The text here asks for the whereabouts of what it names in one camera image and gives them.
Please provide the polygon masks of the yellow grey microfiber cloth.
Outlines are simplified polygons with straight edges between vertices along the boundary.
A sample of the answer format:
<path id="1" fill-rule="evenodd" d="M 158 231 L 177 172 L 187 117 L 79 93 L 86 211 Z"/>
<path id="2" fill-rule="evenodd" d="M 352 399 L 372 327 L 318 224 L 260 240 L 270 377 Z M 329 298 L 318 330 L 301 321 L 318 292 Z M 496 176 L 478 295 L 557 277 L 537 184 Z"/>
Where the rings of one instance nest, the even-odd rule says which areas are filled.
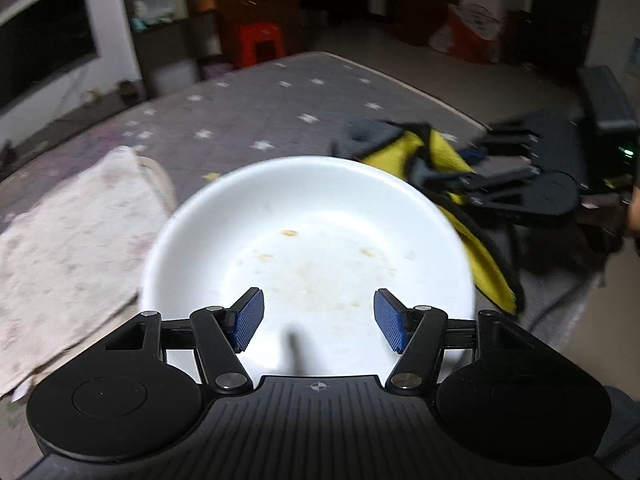
<path id="1" fill-rule="evenodd" d="M 417 188 L 459 235 L 478 291 L 505 314 L 523 312 L 525 292 L 512 263 L 513 230 L 478 223 L 471 201 L 444 189 L 446 177 L 464 177 L 474 170 L 441 132 L 420 122 L 357 118 L 334 134 L 331 155 L 385 171 Z"/>

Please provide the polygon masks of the white ceramic bowl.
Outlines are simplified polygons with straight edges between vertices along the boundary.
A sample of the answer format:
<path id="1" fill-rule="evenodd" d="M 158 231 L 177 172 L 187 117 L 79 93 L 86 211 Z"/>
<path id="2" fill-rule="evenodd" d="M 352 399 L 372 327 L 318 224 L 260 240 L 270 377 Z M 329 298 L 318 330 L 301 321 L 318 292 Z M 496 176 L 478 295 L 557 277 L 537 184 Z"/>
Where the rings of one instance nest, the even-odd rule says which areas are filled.
<path id="1" fill-rule="evenodd" d="M 265 299 L 240 359 L 265 375 L 385 377 L 398 356 L 375 323 L 385 288 L 405 306 L 472 318 L 458 234 L 410 184 L 360 162 L 287 157 L 235 170 L 189 198 L 146 258 L 140 307 L 164 318 Z"/>

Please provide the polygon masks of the red white bag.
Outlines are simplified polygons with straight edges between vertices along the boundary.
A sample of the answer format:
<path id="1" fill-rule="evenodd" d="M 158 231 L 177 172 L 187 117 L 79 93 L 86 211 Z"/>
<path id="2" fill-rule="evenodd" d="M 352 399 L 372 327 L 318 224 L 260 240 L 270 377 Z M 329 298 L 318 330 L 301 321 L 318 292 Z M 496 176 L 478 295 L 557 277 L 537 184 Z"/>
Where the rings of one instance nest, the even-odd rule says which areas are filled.
<path id="1" fill-rule="evenodd" d="M 484 6 L 448 6 L 446 23 L 431 36 L 436 52 L 474 64 L 497 64 L 500 58 L 501 23 Z"/>

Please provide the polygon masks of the white patterned towel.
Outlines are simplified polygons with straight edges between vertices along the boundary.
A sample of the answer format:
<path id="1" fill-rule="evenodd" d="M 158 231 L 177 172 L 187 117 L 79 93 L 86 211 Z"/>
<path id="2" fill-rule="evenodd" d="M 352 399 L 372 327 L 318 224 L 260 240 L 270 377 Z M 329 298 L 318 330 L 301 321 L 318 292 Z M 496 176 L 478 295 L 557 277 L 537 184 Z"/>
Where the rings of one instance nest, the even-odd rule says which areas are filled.
<path id="1" fill-rule="evenodd" d="M 24 394 L 134 310 L 170 215 L 119 146 L 58 184 L 1 235 L 1 392 Z"/>

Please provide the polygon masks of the round beige placemat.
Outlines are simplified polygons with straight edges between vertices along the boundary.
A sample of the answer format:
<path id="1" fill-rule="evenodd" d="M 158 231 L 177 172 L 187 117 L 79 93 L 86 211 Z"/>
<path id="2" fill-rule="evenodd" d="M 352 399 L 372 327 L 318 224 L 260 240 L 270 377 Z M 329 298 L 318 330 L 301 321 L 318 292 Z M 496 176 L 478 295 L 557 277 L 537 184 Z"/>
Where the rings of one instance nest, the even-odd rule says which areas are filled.
<path id="1" fill-rule="evenodd" d="M 166 170 L 149 157 L 138 156 L 138 165 L 151 188 L 171 216 L 179 207 L 174 184 Z"/>

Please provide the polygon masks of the red plastic stool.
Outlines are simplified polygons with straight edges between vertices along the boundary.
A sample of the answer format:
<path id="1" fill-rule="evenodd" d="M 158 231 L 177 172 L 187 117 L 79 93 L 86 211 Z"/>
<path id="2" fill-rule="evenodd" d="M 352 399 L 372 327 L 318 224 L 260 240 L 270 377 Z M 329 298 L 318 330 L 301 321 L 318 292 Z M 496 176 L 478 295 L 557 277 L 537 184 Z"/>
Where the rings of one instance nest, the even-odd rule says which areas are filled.
<path id="1" fill-rule="evenodd" d="M 284 58 L 281 27 L 269 22 L 242 23 L 235 27 L 235 66 L 242 70 L 259 62 L 259 50 L 266 48 L 273 58 Z"/>

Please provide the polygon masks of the black flat television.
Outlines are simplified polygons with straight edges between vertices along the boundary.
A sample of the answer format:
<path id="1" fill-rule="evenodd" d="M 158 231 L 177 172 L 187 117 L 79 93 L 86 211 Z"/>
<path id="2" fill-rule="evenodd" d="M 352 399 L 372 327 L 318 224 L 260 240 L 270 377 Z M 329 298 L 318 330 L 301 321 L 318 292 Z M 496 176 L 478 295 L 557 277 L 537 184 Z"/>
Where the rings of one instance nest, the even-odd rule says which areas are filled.
<path id="1" fill-rule="evenodd" d="M 87 0 L 38 0 L 1 25 L 1 107 L 98 57 Z"/>

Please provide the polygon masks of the glass door cabinet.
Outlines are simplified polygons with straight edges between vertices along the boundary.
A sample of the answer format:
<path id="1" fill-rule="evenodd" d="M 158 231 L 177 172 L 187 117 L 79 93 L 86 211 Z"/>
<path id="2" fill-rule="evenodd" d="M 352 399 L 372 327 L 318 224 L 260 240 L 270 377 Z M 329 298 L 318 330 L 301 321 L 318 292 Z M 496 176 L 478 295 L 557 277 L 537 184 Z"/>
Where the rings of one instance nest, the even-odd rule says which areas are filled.
<path id="1" fill-rule="evenodd" d="M 186 0 L 124 0 L 146 96 L 178 92 L 198 81 Z"/>

